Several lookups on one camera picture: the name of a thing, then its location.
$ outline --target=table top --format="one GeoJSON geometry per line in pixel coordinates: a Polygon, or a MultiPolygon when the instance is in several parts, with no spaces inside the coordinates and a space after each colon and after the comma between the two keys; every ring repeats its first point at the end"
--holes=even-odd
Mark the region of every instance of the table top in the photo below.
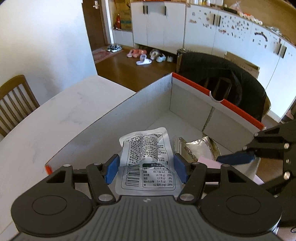
{"type": "Polygon", "coordinates": [[[44,103],[0,142],[0,233],[12,221],[13,201],[47,176],[45,163],[134,93],[90,76],[44,103]]]}

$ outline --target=door mat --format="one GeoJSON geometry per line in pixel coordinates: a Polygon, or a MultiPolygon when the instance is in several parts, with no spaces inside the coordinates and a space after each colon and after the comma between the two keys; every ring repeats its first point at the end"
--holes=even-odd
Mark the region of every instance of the door mat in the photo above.
{"type": "Polygon", "coordinates": [[[107,49],[107,47],[102,47],[102,48],[92,51],[92,55],[93,55],[95,64],[97,64],[98,62],[101,62],[101,61],[122,51],[122,50],[120,50],[120,51],[113,53],[113,52],[107,51],[106,49],[107,49]]]}

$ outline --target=white box with red edge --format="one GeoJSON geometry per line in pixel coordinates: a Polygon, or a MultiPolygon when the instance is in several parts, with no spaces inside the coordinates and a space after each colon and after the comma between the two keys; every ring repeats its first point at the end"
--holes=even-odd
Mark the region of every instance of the white box with red edge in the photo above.
{"type": "MultiPolygon", "coordinates": [[[[175,137],[188,142],[211,137],[222,155],[242,150],[263,124],[227,100],[216,101],[210,91],[171,73],[135,93],[129,99],[102,116],[46,164],[51,172],[63,164],[74,169],[94,162],[105,163],[120,153],[119,138],[134,131],[165,127],[172,150],[175,137]]],[[[259,160],[236,168],[253,179],[259,160]]]]}

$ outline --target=fire extinguisher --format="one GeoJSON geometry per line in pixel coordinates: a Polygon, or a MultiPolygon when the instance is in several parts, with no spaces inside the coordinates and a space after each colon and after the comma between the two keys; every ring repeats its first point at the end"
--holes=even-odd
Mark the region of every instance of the fire extinguisher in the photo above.
{"type": "Polygon", "coordinates": [[[117,29],[121,29],[121,22],[120,22],[120,15],[118,14],[117,17],[116,17],[116,24],[115,24],[115,27],[117,29]]]}

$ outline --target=barcode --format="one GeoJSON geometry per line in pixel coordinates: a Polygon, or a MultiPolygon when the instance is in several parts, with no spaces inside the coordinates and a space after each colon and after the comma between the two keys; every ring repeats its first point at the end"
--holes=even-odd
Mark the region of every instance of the barcode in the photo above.
{"type": "Polygon", "coordinates": [[[126,185],[138,187],[140,183],[140,166],[130,166],[128,167],[126,173],[126,185]]]}

